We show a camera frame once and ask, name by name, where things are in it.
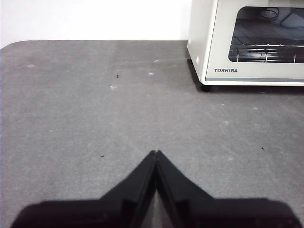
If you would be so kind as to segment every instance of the white speck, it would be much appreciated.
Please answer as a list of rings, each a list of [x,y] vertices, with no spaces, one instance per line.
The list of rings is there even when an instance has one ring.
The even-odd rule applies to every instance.
[[[117,85],[110,85],[110,88],[112,89],[112,90],[116,90],[117,89]]]

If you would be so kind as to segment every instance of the oven foot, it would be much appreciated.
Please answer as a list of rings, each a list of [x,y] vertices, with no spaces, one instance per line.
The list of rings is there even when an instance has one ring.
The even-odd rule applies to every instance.
[[[212,86],[210,86],[210,85],[204,85],[204,84],[201,84],[200,85],[200,89],[203,91],[203,92],[210,92],[210,90],[211,90],[211,87]]]

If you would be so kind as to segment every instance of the toaster oven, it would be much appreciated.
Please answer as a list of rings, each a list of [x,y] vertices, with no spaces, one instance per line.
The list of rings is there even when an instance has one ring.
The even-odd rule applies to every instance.
[[[192,0],[187,46],[203,86],[304,86],[304,0]]]

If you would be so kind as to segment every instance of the toshiba logo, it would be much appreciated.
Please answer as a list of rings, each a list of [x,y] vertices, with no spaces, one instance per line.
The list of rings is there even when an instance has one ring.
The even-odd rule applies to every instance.
[[[216,73],[237,73],[238,69],[214,69]]]

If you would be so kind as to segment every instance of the white wall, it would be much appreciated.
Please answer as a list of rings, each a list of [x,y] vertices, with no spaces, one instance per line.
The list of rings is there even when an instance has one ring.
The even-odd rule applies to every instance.
[[[184,40],[191,0],[1,0],[1,48],[23,40]]]

